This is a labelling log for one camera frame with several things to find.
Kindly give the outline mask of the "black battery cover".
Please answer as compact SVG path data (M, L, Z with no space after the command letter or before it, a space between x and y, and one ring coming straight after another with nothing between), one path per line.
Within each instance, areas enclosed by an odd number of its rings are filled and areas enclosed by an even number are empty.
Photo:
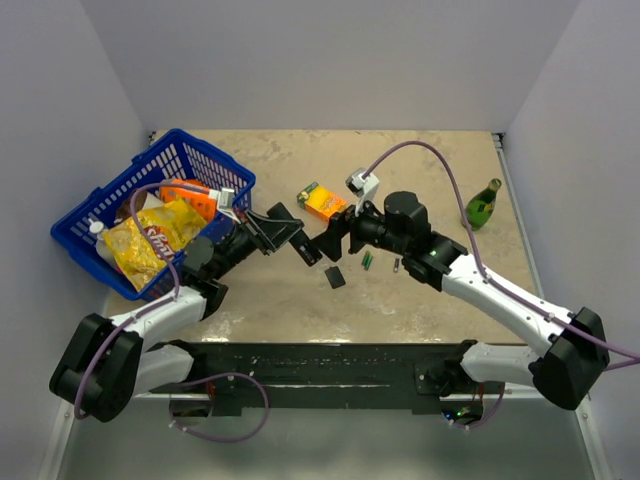
M327 268L324 274L332 289L338 289L346 285L346 280L337 266Z

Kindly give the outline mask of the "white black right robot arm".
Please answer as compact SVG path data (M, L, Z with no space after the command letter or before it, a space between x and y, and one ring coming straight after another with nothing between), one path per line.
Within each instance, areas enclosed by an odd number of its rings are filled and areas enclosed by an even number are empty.
M533 387L555 406L574 410L609 365L599 315L548 303L477 265L465 247L432 229L411 192L389 194L382 211L365 202L361 210L333 215L313 243L337 261L344 238L352 254L369 245L400 256L414 280L467 302L523 340L521 346L461 342L424 373L443 396L504 382Z

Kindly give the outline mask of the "green battery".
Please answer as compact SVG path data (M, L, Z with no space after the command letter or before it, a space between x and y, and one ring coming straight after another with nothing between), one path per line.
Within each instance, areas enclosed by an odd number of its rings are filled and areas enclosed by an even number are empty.
M373 261L373 255L370 252L367 252L366 260L365 260L365 263L364 263L364 269L366 271L368 271L370 269L372 261Z
M363 255L363 258L362 258L362 262L361 262L361 265L362 265L364 268L367 268L367 266L369 265L369 259L370 259L370 257L371 257L371 253L370 253L370 251L369 251L369 250L365 251L365 253L364 253L364 255Z

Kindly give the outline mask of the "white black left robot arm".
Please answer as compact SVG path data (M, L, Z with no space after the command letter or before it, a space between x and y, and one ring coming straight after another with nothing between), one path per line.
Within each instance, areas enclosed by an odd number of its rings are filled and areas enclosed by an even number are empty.
M252 253L269 255L291 244L310 257L303 221L283 204L265 215L244 210L239 218L219 241L198 237L186 247L176 289L125 314L83 318L51 376L50 392L80 416L109 422L138 393L171 383L200 390L207 368L192 348L168 337L216 312L228 291L221 278Z

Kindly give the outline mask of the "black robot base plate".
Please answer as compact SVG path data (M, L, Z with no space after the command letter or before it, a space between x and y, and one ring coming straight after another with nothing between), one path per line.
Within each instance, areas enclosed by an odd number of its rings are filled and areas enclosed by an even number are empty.
M217 416L244 408L407 410L469 423L487 411L496 382L465 380L460 344L190 343L187 379L156 394L211 401Z

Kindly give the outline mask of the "black remote control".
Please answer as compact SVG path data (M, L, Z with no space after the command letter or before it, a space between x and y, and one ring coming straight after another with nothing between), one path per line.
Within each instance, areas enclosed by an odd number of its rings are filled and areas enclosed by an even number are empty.
M267 216L272 220L288 220L297 224L298 230L290 238L289 243L307 266L314 266L321 260L321 252L312 244L311 239L304 232L304 223L301 220L294 218L281 202L272 206L267 211Z

